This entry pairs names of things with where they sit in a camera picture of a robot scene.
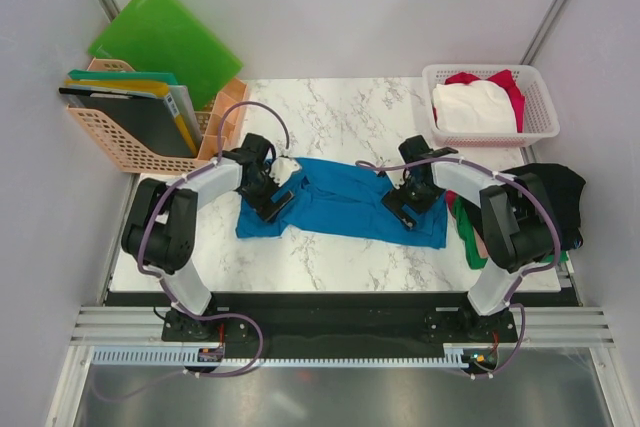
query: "blue cloth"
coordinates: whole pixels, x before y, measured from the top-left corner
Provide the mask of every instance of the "blue cloth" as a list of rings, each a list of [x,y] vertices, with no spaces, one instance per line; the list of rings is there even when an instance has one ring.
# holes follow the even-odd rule
[[[401,245],[440,249],[447,243],[447,207],[442,195],[422,215],[407,211],[417,220],[408,231],[384,207],[382,197],[392,184],[385,175],[354,165],[327,160],[296,159],[302,170],[284,184],[281,192],[295,197],[272,224],[263,222],[243,200],[236,226],[240,239],[278,237],[288,225],[324,234],[385,240]]]

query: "reflective floor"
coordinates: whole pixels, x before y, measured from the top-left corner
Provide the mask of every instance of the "reflective floor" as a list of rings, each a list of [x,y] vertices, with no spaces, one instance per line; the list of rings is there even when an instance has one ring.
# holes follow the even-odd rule
[[[172,370],[94,366],[90,376],[118,396]],[[86,390],[76,427],[612,425],[589,353],[576,349],[523,351],[495,379],[474,382],[434,369],[263,368],[178,376],[115,404]]]

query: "table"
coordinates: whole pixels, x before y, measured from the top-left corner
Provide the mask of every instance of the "table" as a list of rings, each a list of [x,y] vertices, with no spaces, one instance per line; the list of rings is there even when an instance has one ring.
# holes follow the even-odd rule
[[[289,156],[353,163],[402,163],[398,145],[422,134],[433,141],[420,78],[285,79],[249,82],[251,99],[274,108],[291,133]],[[265,136],[284,153],[280,124],[250,107],[243,133]],[[465,148],[460,153],[493,170],[523,164],[519,149]],[[399,174],[392,176],[398,181]],[[470,270],[451,216],[447,247],[434,250],[355,239],[289,227],[278,239],[239,240],[240,196],[227,193],[199,212],[194,262],[205,285],[227,292],[451,292],[478,279]],[[118,255],[113,292],[160,291],[138,273],[135,260]],[[555,270],[525,278],[520,291],[557,292]]]

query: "yellow book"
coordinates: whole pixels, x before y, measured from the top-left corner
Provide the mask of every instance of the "yellow book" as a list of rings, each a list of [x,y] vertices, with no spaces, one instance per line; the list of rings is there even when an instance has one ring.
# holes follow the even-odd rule
[[[180,114],[176,101],[173,99],[173,96],[169,91],[169,86],[166,83],[156,80],[65,80],[64,83],[67,87],[91,87],[93,89],[100,89],[120,94],[147,93],[152,94],[159,99],[163,99],[165,106],[173,116],[173,121],[175,122],[176,127],[178,127],[180,135],[182,135],[182,138],[189,147],[189,150],[194,157],[198,155],[196,144],[191,138],[191,134],[189,134],[187,124],[185,123],[182,114]]]

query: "white plastic basket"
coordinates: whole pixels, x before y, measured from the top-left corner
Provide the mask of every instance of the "white plastic basket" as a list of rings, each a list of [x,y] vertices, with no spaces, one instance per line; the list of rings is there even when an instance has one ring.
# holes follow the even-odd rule
[[[492,134],[473,132],[444,132],[438,129],[433,116],[431,94],[437,84],[444,84],[454,74],[468,72],[481,79],[509,69],[516,85],[526,98],[523,132],[517,134]],[[440,145],[460,147],[527,147],[540,139],[555,137],[560,132],[558,116],[551,96],[537,69],[528,65],[497,64],[439,64],[429,65],[422,71],[422,79],[429,99],[428,116],[434,140]]]

